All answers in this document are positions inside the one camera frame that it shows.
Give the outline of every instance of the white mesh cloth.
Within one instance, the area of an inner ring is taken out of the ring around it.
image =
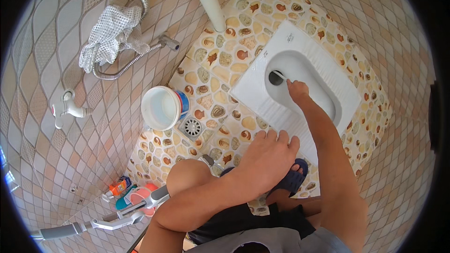
[[[90,73],[94,63],[114,63],[119,51],[147,52],[150,47],[141,40],[140,17],[138,6],[107,6],[90,32],[89,43],[80,53],[79,66]]]

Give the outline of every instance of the blue bottle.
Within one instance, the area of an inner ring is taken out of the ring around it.
[[[117,210],[122,210],[131,204],[130,196],[128,194],[131,192],[132,189],[135,189],[137,187],[138,186],[136,186],[136,185],[132,185],[130,187],[130,189],[127,191],[127,193],[116,201],[116,209]]]

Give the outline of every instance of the orange bottle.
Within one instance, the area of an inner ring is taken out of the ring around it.
[[[109,185],[109,191],[107,191],[106,194],[102,194],[102,199],[109,202],[110,199],[112,199],[115,195],[121,194],[129,186],[131,186],[130,178],[127,176],[122,176],[117,181]]]

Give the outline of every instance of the white squat toilet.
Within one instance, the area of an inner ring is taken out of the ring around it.
[[[327,113],[339,135],[352,120],[361,96],[329,53],[288,21],[278,27],[231,89],[235,99],[274,129],[286,130],[290,137],[297,135],[299,152],[317,164],[317,150],[305,116],[290,98],[286,82],[272,73],[274,70],[291,81],[306,83],[311,98]]]

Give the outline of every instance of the white bucket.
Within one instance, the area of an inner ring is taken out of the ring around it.
[[[141,112],[145,123],[163,131],[172,128],[189,110],[188,98],[183,92],[169,87],[156,86],[142,98]]]

